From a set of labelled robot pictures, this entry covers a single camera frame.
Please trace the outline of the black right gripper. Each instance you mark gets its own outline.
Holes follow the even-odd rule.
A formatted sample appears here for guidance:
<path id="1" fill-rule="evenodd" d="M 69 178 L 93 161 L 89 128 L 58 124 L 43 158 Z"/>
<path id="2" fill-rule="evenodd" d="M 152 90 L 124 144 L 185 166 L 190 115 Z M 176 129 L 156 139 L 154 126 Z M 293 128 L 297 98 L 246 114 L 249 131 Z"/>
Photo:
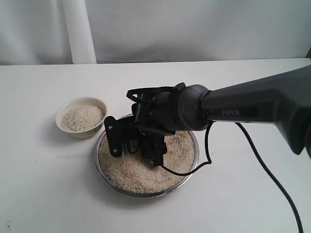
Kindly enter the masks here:
<path id="1" fill-rule="evenodd" d="M 113 116 L 107 116 L 104 120 L 104 127 L 110 154 L 114 158 L 122 158 L 122 145 L 137 139 L 138 150 L 145 159 L 151 160 L 154 167 L 164 165 L 163 156 L 167 153 L 165 136 L 170 135 L 169 130 L 158 124 L 140 126 L 135 123 L 134 116 L 118 120 Z"/>

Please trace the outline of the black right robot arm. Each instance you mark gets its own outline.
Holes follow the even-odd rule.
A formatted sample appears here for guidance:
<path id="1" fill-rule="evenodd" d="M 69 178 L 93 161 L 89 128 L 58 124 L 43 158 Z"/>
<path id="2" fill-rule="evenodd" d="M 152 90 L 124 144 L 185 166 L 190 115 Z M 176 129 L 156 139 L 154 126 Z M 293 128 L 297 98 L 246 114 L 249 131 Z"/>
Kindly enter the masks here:
<path id="1" fill-rule="evenodd" d="M 306 66 L 218 90 L 202 85 L 149 87 L 127 92 L 132 114 L 104 120 L 110 153 L 137 140 L 144 158 L 163 165 L 164 138 L 207 131 L 215 121 L 276 125 L 295 154 L 311 150 L 311 68 Z"/>

